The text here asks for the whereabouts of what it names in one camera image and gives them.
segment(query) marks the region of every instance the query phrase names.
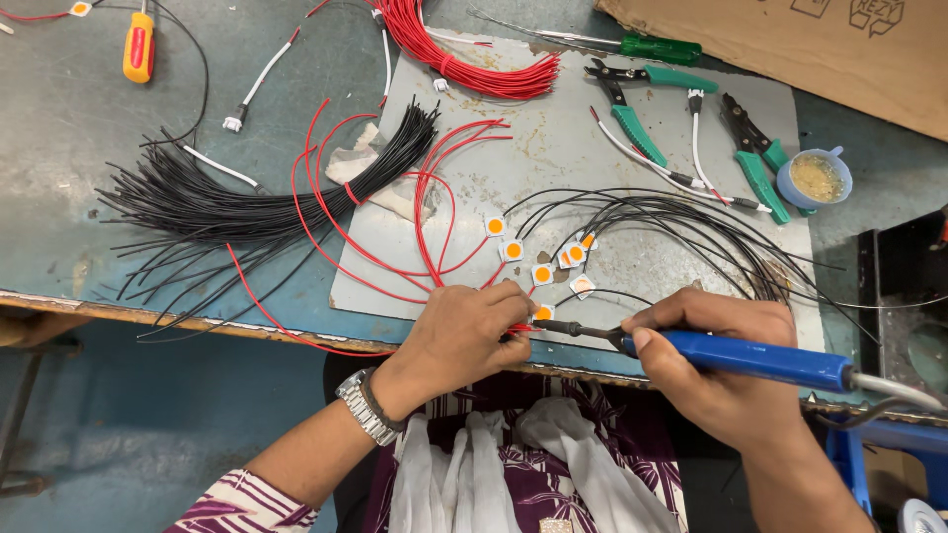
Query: blue plastic cup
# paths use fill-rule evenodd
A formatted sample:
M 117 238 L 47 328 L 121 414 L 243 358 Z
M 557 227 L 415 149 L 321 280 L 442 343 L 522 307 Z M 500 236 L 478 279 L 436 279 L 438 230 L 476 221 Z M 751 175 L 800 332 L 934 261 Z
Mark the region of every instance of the blue plastic cup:
M 839 158 L 839 155 L 842 153 L 842 146 L 837 146 L 829 152 L 826 150 L 820 150 L 818 148 L 800 152 L 796 156 L 793 156 L 793 159 L 791 159 L 789 162 L 784 163 L 784 165 L 780 167 L 780 170 L 776 173 L 777 188 L 788 202 L 794 204 L 798 208 L 817 210 L 822 207 L 842 202 L 847 196 L 849 196 L 849 192 L 852 191 L 852 174 L 849 172 L 849 167 L 846 166 L 846 163 L 843 162 L 843 159 Z M 843 180 L 843 193 L 840 194 L 838 198 L 831 202 L 821 202 L 806 196 L 796 188 L 796 184 L 793 183 L 793 179 L 790 177 L 790 167 L 798 157 L 803 156 L 804 154 L 822 156 L 836 171 L 836 173 L 839 175 L 839 178 Z

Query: orange led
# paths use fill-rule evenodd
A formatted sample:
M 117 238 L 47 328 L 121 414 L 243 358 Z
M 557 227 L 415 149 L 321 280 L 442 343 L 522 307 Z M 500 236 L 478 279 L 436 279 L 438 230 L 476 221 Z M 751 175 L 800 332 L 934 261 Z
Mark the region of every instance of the orange led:
M 533 320 L 535 321 L 551 321 L 555 313 L 556 308 L 552 305 L 541 304 L 539 310 L 534 315 Z
M 579 241 L 579 245 L 585 250 L 599 248 L 599 241 L 595 238 L 595 231 L 590 231 L 589 233 L 580 231 L 576 234 L 576 240 Z
M 76 15 L 77 17 L 84 17 L 89 14 L 89 10 L 92 9 L 92 4 L 86 4 L 85 2 L 76 2 L 76 4 L 68 11 L 70 15 Z
M 570 282 L 570 288 L 576 293 L 576 297 L 579 300 L 586 300 L 586 297 L 592 293 L 584 291 L 594 289 L 595 285 L 593 285 L 593 280 L 590 280 L 586 274 L 582 274 Z
M 534 286 L 549 285 L 553 282 L 553 265 L 536 265 L 530 270 Z
M 586 262 L 586 250 L 579 243 L 569 243 L 557 255 L 560 268 L 573 268 Z
M 523 241 L 505 241 L 498 247 L 503 261 L 519 261 L 523 259 Z
M 487 231 L 488 237 L 500 237 L 507 233 L 507 224 L 499 216 L 484 219 L 483 228 Z

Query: hand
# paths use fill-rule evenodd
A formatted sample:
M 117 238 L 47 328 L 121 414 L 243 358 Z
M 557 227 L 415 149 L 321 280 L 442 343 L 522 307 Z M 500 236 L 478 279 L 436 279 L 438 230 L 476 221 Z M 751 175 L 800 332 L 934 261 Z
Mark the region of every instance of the hand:
M 373 394 L 386 415 L 400 420 L 426 401 L 497 374 L 530 358 L 530 339 L 499 342 L 536 305 L 517 283 L 478 291 L 436 288 L 402 347 L 373 374 Z
M 809 434 L 797 388 L 724 372 L 699 373 L 657 328 L 690 329 L 723 337 L 796 346 L 790 310 L 683 288 L 622 321 L 633 335 L 642 368 L 687 419 L 741 453 L 768 453 Z

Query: workbench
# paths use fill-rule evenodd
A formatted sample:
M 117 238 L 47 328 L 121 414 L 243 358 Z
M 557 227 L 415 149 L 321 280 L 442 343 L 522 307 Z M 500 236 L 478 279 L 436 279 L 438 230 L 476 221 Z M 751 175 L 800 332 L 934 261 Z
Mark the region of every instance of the workbench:
M 63 10 L 68 3 L 8 0 L 4 9 L 41 14 Z M 303 19 L 315 3 L 164 3 L 202 44 L 210 63 L 210 100 L 198 132 L 198 149 L 255 176 L 271 192 L 289 192 L 293 159 L 301 151 L 311 115 L 322 99 L 332 99 L 320 119 L 322 124 L 376 109 L 385 61 L 368 4 L 335 0 Z M 127 225 L 100 224 L 114 212 L 98 202 L 94 191 L 112 188 L 112 169 L 104 161 L 134 169 L 141 159 L 137 145 L 142 134 L 156 137 L 162 125 L 173 132 L 185 131 L 197 117 L 201 102 L 200 56 L 184 32 L 164 17 L 156 20 L 153 80 L 138 85 L 124 78 L 124 34 L 136 6 L 140 4 L 106 0 L 86 18 L 8 21 L 16 34 L 0 34 L 0 185 L 4 190 L 0 195 L 0 304 L 153 322 L 177 292 L 159 292 L 147 305 L 141 299 L 114 301 L 125 274 L 139 268 L 144 259 L 134 255 L 118 259 L 109 248 L 147 240 L 150 233 Z M 529 28 L 609 39 L 623 34 L 609 16 L 592 11 L 589 2 L 556 0 L 535 9 L 479 0 L 477 7 Z M 470 17 L 466 8 L 467 2 L 449 0 L 425 5 L 426 20 L 435 27 L 532 40 Z M 300 36 L 266 79 L 245 131 L 234 136 L 223 129 L 224 118 L 232 114 L 262 65 L 297 25 L 301 25 Z M 395 56 L 397 49 L 392 50 L 393 61 Z M 702 58 L 699 66 L 739 72 L 712 58 Z M 939 193 L 948 169 L 948 144 L 802 91 L 794 90 L 794 97 L 801 149 L 846 148 L 844 158 L 854 180 L 852 194 L 843 204 L 811 217 L 810 227 L 814 259 L 848 268 L 845 272 L 818 268 L 816 282 L 832 298 L 854 303 L 855 235 L 899 224 L 943 205 Z M 351 147 L 359 131 L 340 130 L 327 150 Z M 338 257 L 342 244 L 341 239 L 330 238 L 325 248 Z M 291 249 L 254 276 L 275 283 L 309 246 L 306 242 Z M 315 257 L 267 300 L 267 307 L 304 338 L 337 348 L 384 351 L 405 338 L 409 321 L 334 309 L 329 291 L 335 275 L 331 265 Z M 206 319 L 182 325 L 207 328 L 247 303 L 242 290 L 231 290 L 205 313 Z M 827 350 L 858 360 L 855 326 L 828 306 L 822 317 Z M 288 340 L 256 309 L 215 331 Z M 173 337 L 180 331 L 166 333 Z M 647 384 L 644 377 L 619 375 L 608 368 L 583 370 L 576 362 L 590 352 L 594 351 L 538 341 L 525 370 Z M 874 399 L 802 395 L 836 409 Z

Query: blue soldering iron handle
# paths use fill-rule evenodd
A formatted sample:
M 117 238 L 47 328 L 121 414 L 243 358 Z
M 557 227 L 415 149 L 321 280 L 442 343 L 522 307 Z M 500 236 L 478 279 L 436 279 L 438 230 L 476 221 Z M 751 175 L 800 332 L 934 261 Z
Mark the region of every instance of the blue soldering iron handle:
M 693 331 L 664 331 L 662 335 L 699 368 L 764 377 L 833 393 L 849 390 L 852 360 L 843 356 Z M 632 335 L 625 335 L 622 342 L 629 354 L 637 357 Z

